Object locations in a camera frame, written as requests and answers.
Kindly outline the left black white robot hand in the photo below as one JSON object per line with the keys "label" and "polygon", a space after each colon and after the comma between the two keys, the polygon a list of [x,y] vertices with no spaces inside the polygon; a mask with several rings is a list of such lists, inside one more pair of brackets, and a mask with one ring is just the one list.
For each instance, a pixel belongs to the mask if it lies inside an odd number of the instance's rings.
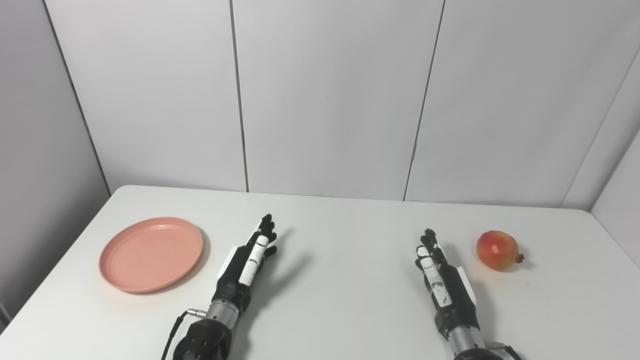
{"label": "left black white robot hand", "polygon": [[238,246],[224,272],[218,278],[213,301],[224,300],[234,305],[238,313],[246,312],[251,301],[251,287],[263,263],[278,251],[273,243],[278,234],[274,231],[272,214],[262,217],[246,244]]}

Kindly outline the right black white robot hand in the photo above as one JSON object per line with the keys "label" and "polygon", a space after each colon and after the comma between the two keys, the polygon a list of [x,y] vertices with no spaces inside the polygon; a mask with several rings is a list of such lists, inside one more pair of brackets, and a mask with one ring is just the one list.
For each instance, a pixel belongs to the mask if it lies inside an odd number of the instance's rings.
{"label": "right black white robot hand", "polygon": [[426,228],[416,248],[414,264],[422,272],[423,282],[434,305],[434,321],[438,332],[448,338],[456,328],[480,330],[476,301],[463,275],[439,244],[435,231]]}

